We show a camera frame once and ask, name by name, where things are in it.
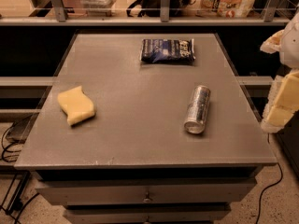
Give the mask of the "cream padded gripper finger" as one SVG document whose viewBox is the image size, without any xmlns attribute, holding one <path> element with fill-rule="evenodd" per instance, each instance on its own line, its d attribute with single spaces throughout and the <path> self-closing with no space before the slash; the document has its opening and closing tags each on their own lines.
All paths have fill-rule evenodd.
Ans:
<svg viewBox="0 0 299 224">
<path fill-rule="evenodd" d="M 281 52 L 281 38 L 284 31 L 279 30 L 270 37 L 268 37 L 260 46 L 260 51 L 273 54 L 275 52 Z"/>
<path fill-rule="evenodd" d="M 291 70 L 285 77 L 276 76 L 272 82 L 268 103 L 263 110 L 261 128 L 277 133 L 299 110 L 299 71 Z"/>
</svg>

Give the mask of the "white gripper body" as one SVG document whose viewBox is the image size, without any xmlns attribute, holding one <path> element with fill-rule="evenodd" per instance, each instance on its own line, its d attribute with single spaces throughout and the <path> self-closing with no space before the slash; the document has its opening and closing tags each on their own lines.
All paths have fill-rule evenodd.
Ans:
<svg viewBox="0 0 299 224">
<path fill-rule="evenodd" d="M 280 40 L 280 62 L 292 69 L 299 68 L 299 13 L 286 25 Z"/>
</svg>

